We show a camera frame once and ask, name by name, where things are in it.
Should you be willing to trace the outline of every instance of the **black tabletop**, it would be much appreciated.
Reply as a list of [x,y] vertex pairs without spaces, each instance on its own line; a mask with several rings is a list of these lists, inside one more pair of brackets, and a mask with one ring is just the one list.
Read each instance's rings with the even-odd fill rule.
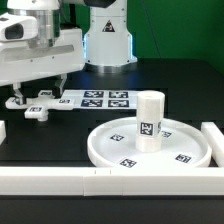
[[[36,97],[55,78],[23,84]],[[88,71],[68,75],[65,89],[158,90],[166,95],[165,117],[200,129],[212,121],[224,130],[224,76],[199,60],[142,59],[138,68],[120,74]],[[0,166],[91,167],[87,137],[107,121],[135,116],[135,110],[50,110],[48,121],[24,118],[8,110],[11,87],[0,88],[0,120],[7,138],[0,146]],[[222,197],[1,197],[1,223],[220,223]]]

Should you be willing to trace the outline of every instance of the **white plate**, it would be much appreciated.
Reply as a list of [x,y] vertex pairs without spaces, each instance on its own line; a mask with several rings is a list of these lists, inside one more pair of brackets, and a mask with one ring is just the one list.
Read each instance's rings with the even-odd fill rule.
[[174,168],[206,167],[211,148],[203,134],[184,123],[163,119],[162,146],[155,153],[136,149],[136,117],[100,125],[89,135],[88,155],[97,167]]

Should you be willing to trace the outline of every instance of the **green background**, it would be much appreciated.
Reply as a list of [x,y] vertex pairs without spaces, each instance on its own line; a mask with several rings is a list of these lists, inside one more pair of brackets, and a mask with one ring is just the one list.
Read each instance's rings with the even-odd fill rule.
[[[6,11],[6,2],[0,0],[1,13]],[[223,0],[145,2],[162,58],[202,59],[224,74]],[[77,23],[84,33],[88,30],[87,7],[77,7]],[[128,0],[128,29],[138,58],[159,57],[141,0]]]

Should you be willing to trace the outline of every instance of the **robot logo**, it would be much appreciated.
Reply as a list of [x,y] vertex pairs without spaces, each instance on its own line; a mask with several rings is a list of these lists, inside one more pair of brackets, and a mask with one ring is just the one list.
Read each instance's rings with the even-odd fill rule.
[[106,26],[103,28],[103,32],[115,32],[114,27],[110,20],[107,22]]

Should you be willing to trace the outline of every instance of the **white plastic housing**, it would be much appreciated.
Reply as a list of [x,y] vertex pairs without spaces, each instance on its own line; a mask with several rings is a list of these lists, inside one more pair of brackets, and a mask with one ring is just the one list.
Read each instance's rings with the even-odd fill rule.
[[91,8],[90,24],[85,35],[86,63],[116,67],[137,61],[127,30],[127,0],[118,0],[106,9]]
[[0,145],[4,141],[5,137],[6,137],[5,122],[0,121]]
[[[6,39],[6,29],[16,24],[22,26],[23,36],[20,39]],[[36,37],[37,34],[37,20],[32,16],[15,16],[8,13],[0,16],[0,41],[28,40]]]
[[9,9],[22,10],[57,10],[58,0],[8,0]]
[[201,131],[212,147],[212,157],[219,167],[224,167],[224,136],[213,122],[203,122]]
[[26,41],[0,42],[0,86],[82,70],[80,29],[62,30],[54,47],[29,49]]

